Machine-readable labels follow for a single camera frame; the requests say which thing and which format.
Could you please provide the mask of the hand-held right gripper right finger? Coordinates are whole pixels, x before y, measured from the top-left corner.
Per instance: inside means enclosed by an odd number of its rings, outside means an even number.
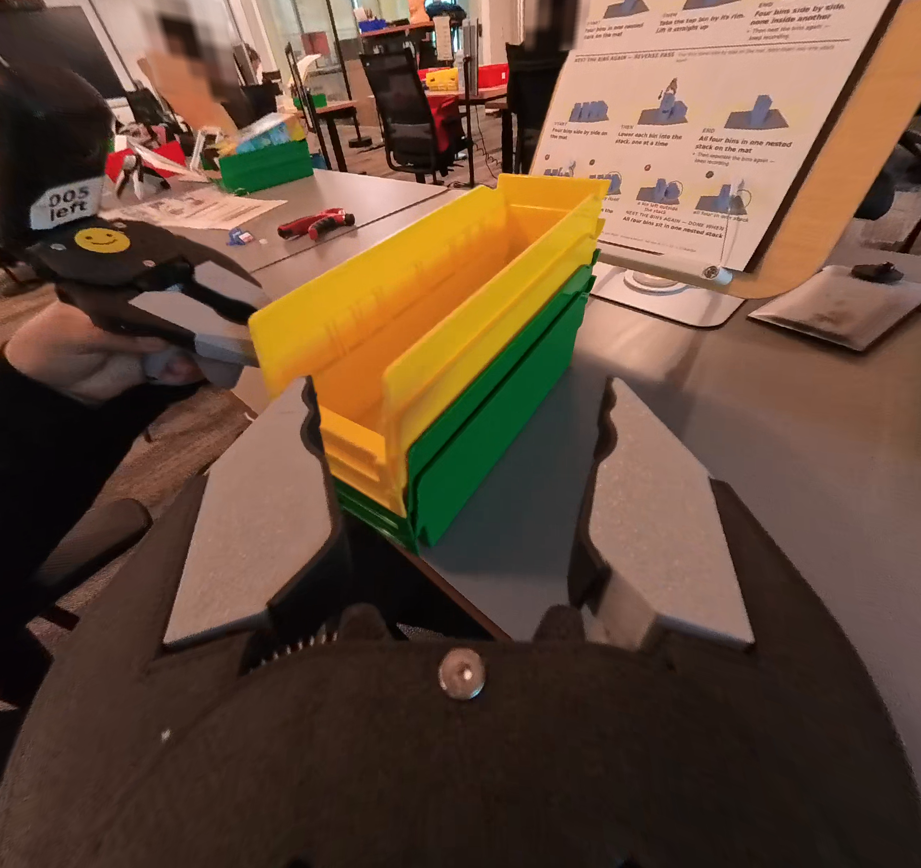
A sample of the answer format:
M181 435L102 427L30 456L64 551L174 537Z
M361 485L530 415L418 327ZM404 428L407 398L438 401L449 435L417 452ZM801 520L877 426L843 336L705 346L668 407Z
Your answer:
M669 634L748 651L754 632L708 470L608 378L568 567L589 642L642 653Z

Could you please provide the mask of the red and black pliers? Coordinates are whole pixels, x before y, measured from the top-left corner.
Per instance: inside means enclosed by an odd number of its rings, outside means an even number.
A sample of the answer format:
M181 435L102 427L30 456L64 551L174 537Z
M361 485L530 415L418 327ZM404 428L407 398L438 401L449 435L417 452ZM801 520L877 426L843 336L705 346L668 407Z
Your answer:
M282 240L308 238L316 241L331 231L355 225L354 213L342 207L331 207L279 225L277 234Z

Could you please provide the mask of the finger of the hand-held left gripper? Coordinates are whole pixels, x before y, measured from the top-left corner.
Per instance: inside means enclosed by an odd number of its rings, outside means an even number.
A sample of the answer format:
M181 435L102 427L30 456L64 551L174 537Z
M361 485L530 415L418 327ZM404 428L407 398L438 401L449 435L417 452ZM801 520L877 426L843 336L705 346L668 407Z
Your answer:
M258 365L248 320L260 309L259 289L244 300L224 299L220 307L177 290L146 291L128 304L140 315L144 336L187 353L220 387L233 387L245 367Z

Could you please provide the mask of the blue patterned carton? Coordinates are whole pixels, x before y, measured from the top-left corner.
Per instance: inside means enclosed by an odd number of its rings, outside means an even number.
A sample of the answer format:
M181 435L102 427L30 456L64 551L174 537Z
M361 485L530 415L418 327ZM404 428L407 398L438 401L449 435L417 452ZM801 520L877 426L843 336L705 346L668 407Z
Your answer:
M301 119L296 112L267 114L240 130L234 139L234 153L242 155L255 150L281 146L305 140Z

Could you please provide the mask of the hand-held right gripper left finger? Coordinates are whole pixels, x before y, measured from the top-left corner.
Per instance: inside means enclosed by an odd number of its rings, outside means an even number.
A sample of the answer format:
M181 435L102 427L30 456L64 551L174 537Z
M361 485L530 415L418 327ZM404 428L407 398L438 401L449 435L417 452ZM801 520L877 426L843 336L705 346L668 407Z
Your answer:
M204 476L164 646L300 642L344 608L352 573L316 390L296 378Z

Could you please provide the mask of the black monitor screen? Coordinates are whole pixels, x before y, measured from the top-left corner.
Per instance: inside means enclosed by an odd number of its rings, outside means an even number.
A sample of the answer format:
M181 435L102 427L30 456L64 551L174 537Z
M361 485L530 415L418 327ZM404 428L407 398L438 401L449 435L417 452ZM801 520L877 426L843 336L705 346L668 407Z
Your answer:
M126 94L80 7L2 10L1 56L12 67L33 62L71 70L108 101Z

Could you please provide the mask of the instruction sheet on board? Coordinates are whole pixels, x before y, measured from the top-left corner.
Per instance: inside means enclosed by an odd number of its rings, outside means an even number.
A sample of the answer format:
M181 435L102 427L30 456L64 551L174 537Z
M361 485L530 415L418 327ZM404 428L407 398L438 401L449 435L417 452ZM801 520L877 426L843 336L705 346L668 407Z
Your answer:
M920 100L920 0L901 0L808 174L749 272L700 285L737 298L800 286L842 238Z

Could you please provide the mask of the green bin with packets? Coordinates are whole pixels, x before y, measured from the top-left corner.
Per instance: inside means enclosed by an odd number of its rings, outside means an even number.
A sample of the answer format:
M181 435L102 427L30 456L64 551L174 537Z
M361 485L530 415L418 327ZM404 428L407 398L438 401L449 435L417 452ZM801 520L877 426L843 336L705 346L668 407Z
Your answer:
M225 191L250 195L312 176L313 160L305 140L219 157L216 164Z

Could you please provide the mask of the grey flat pouch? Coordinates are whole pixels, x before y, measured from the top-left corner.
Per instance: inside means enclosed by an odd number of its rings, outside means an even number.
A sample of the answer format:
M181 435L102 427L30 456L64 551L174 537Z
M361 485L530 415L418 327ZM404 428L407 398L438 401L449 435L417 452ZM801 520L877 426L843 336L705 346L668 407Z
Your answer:
M853 278L854 266L828 265L801 286L749 314L751 320L863 353L919 310L920 284Z

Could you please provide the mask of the printed paper sheets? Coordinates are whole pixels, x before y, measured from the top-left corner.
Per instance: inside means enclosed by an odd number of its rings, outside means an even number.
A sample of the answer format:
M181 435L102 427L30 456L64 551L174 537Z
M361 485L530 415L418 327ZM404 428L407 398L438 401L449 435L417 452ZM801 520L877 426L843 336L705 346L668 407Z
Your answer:
M102 210L99 216L109 221L144 221L162 228L230 231L285 203L284 200L226 194L212 186L176 196L157 195L141 203Z

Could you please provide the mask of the person's left hand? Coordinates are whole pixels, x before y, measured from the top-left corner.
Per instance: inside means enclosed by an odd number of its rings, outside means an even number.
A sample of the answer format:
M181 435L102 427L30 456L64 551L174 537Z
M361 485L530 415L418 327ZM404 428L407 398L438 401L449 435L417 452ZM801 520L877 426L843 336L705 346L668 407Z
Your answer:
M8 363L23 376L83 404L102 404L145 383L196 385L194 360L171 354L157 337L110 333L79 309L53 301L6 342Z

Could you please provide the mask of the person's left forearm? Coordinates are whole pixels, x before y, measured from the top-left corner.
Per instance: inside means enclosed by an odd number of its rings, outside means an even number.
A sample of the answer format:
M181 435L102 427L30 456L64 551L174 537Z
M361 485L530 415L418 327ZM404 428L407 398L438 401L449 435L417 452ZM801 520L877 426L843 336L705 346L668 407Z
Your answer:
M76 401L1 362L2 636L22 624L27 587L86 514L134 441L202 381L146 381L103 402Z

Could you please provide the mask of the white metal stand base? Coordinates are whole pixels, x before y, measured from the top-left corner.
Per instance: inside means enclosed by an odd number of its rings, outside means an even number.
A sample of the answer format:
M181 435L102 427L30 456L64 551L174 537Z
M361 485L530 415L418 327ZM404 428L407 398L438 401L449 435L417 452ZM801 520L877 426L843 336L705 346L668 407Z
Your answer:
M619 265L612 246L602 243L593 276L593 298L692 329L717 329L744 304L743 298L653 275L644 266Z

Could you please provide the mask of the printed instruction sheet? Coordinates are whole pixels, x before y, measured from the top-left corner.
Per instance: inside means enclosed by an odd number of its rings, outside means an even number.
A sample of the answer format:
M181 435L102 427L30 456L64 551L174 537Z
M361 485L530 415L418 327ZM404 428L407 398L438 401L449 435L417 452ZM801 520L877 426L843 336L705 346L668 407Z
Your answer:
M899 2L582 0L531 175L597 183L612 253L728 282Z

